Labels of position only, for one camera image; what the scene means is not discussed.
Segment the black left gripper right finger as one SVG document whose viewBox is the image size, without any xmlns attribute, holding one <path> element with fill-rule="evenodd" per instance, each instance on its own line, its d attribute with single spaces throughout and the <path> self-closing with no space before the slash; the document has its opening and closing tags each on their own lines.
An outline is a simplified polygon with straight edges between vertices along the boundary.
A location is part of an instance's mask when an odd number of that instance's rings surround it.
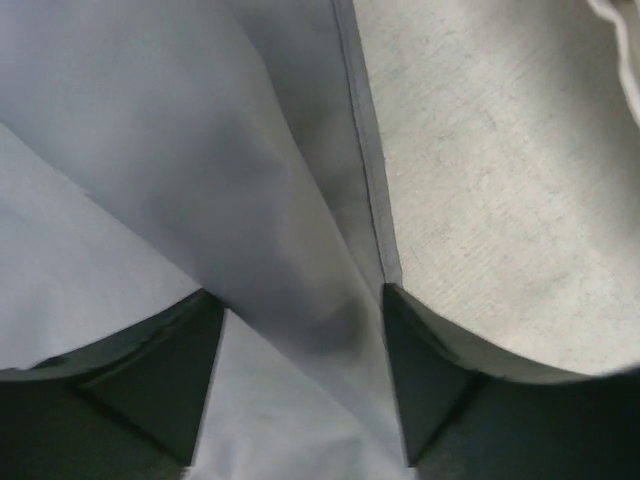
<svg viewBox="0 0 640 480">
<path fill-rule="evenodd" d="M 519 356 L 382 289 L 407 463 L 422 479 L 635 479 L 639 371 L 588 376 Z"/>
</svg>

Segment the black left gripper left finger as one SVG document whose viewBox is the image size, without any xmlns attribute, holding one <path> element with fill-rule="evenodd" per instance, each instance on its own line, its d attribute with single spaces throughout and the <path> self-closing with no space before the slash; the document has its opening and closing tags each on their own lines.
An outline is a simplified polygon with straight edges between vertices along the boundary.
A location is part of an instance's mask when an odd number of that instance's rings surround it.
<svg viewBox="0 0 640 480">
<path fill-rule="evenodd" d="M 2 478 L 182 478 L 224 315 L 200 290 L 95 343 L 2 371 Z"/>
</svg>

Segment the grey pillowcase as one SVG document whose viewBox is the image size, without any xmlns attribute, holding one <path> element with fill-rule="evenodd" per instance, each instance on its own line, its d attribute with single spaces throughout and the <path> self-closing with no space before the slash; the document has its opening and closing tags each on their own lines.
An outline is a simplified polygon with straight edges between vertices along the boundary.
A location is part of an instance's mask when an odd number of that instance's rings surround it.
<svg viewBox="0 0 640 480">
<path fill-rule="evenodd" d="M 1 5 L 1 373 L 203 290 L 225 309 L 180 479 L 410 479 L 401 277 L 350 1 Z"/>
</svg>

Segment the cream pillow yellow edge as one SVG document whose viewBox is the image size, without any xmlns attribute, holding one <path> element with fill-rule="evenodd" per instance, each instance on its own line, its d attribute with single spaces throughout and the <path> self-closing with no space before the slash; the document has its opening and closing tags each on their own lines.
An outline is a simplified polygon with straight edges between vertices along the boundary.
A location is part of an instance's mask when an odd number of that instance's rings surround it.
<svg viewBox="0 0 640 480">
<path fill-rule="evenodd" d="M 618 76 L 629 110 L 639 125 L 639 0 L 588 0 L 591 10 L 614 28 Z"/>
</svg>

